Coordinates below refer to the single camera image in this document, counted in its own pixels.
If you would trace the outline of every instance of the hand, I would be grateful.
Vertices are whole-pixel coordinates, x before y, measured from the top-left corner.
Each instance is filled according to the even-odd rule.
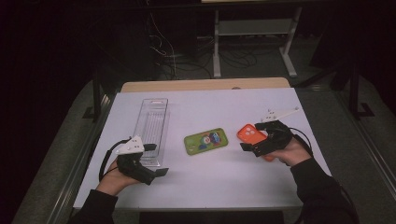
[[[265,156],[279,158],[289,166],[296,165],[311,158],[300,142],[294,137],[291,138],[289,144],[284,149],[273,151]]]
[[[117,168],[117,159],[115,159],[104,175],[102,181],[99,183],[96,190],[102,191],[103,193],[116,196],[126,187],[138,184],[139,181],[122,174]]]

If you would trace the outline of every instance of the transparent plastic box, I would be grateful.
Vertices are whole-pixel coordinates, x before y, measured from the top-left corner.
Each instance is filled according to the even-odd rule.
[[[142,138],[143,144],[157,145],[155,150],[145,151],[140,160],[144,166],[161,166],[166,139],[168,99],[145,99],[140,108],[134,136]]]

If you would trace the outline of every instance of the dark background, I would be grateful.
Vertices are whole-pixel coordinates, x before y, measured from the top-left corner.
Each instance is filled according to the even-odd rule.
[[[112,3],[113,7],[142,4]],[[106,1],[97,4],[108,6]],[[2,108],[6,111],[1,122],[5,144],[0,211],[2,222],[9,223],[70,105],[92,74],[96,72],[106,93],[113,94],[125,81],[155,80],[158,59],[148,50],[147,36],[153,31],[144,12],[104,17],[81,13],[65,0],[8,0],[2,1],[0,10]],[[395,11],[394,1],[306,7],[298,27],[299,34],[320,35],[328,23],[312,65],[327,68],[351,55],[347,64],[358,66],[394,113]],[[193,55],[196,36],[213,30],[213,13],[190,15],[181,21],[185,14],[155,14],[161,21],[171,21],[158,25],[173,42],[180,40],[176,50]],[[345,78],[338,82],[344,84]]]

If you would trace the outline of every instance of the person's right hand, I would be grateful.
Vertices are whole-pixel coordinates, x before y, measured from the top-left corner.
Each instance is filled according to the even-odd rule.
[[[273,151],[265,156],[278,158],[289,166],[296,165],[311,158],[300,142],[294,137],[291,138],[289,144],[284,149]]]

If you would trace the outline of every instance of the floor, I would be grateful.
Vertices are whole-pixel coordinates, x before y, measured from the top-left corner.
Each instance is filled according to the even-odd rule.
[[[318,39],[298,36],[290,50],[298,76],[290,78],[277,50],[283,40],[281,36],[220,40],[221,78],[285,77],[293,85],[321,71],[309,66]],[[205,37],[202,41],[202,56],[176,55],[176,64],[170,57],[163,65],[160,79],[210,78],[213,64],[207,46],[211,46],[212,39]],[[395,178],[392,176],[392,171],[396,172],[393,150],[396,118],[381,103],[375,87],[361,78],[360,102],[367,103],[375,116],[355,120],[347,110],[348,87],[332,91],[331,80],[329,75],[307,88],[297,89],[323,156],[332,175],[356,204],[362,224],[396,223]],[[84,151],[94,146],[111,107],[111,98],[104,99],[102,116],[96,122],[84,118],[87,108],[92,106],[90,82],[71,106],[14,223],[65,223],[76,212],[72,204],[89,161],[89,153]],[[284,211],[285,223],[292,223],[298,214],[298,210]],[[114,219],[120,224],[138,223],[139,214],[117,210]]]

